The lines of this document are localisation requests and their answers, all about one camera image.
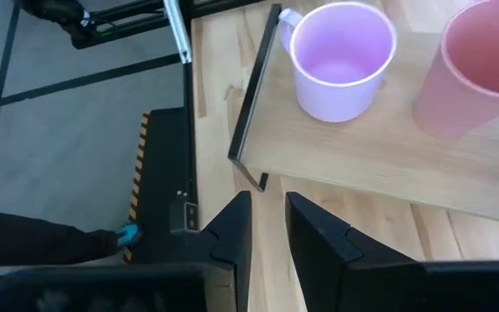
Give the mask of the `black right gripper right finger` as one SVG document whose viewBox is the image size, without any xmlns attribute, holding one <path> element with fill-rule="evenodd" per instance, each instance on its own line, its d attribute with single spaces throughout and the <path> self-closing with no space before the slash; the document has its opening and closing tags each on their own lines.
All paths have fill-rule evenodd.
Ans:
<svg viewBox="0 0 499 312">
<path fill-rule="evenodd" d="M 288 192 L 291 256 L 309 311 L 418 311 L 424 268 L 303 197 Z"/>
</svg>

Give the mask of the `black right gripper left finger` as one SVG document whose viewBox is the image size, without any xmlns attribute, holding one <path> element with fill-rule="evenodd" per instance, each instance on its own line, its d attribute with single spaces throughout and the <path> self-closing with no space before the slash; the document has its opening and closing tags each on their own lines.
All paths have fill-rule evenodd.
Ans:
<svg viewBox="0 0 499 312">
<path fill-rule="evenodd" d="M 252 198 L 249 191 L 239 192 L 202 230 L 216 242 L 210 258 L 232 267 L 236 311 L 249 307 L 252 260 Z"/>
</svg>

